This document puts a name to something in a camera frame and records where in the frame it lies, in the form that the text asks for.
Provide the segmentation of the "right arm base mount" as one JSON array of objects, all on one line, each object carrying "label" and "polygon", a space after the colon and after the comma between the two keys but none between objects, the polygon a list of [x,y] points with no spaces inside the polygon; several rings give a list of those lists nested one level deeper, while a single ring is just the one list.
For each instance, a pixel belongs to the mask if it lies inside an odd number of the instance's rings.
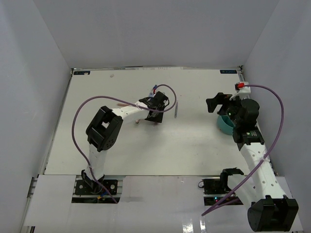
[{"label": "right arm base mount", "polygon": [[212,206],[231,191],[227,186],[228,176],[244,175],[238,168],[225,168],[218,178],[205,178],[198,183],[198,188],[203,189],[205,206]]}]

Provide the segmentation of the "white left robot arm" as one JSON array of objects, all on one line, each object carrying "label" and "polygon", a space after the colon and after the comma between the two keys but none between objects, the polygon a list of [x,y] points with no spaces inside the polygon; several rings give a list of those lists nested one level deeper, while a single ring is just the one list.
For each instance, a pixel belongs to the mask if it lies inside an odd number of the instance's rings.
[{"label": "white left robot arm", "polygon": [[101,107],[86,129],[86,188],[102,190],[105,175],[208,176],[220,171],[215,116],[202,101],[176,102],[158,92],[133,105]]}]

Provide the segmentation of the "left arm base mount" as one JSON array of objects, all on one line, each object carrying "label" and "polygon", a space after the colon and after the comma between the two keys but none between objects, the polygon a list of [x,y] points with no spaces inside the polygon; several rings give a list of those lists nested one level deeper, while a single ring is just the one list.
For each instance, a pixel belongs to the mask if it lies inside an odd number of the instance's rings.
[{"label": "left arm base mount", "polygon": [[102,177],[98,181],[104,186],[98,185],[89,178],[85,170],[76,178],[72,194],[72,203],[85,204],[117,204],[122,193],[122,179]]}]

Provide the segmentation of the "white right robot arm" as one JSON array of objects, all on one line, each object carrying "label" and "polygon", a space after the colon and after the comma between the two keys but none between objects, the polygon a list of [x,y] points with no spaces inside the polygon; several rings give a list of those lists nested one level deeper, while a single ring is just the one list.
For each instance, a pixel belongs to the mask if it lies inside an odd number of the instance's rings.
[{"label": "white right robot arm", "polygon": [[298,203],[289,198],[279,185],[267,152],[264,139],[257,127],[259,104],[252,99],[218,93],[207,100],[208,111],[220,105],[218,115],[228,116],[233,123],[233,140],[244,157],[253,183],[245,181],[238,171],[219,181],[224,193],[237,194],[247,209],[250,228],[255,232],[288,232],[298,212]]}]

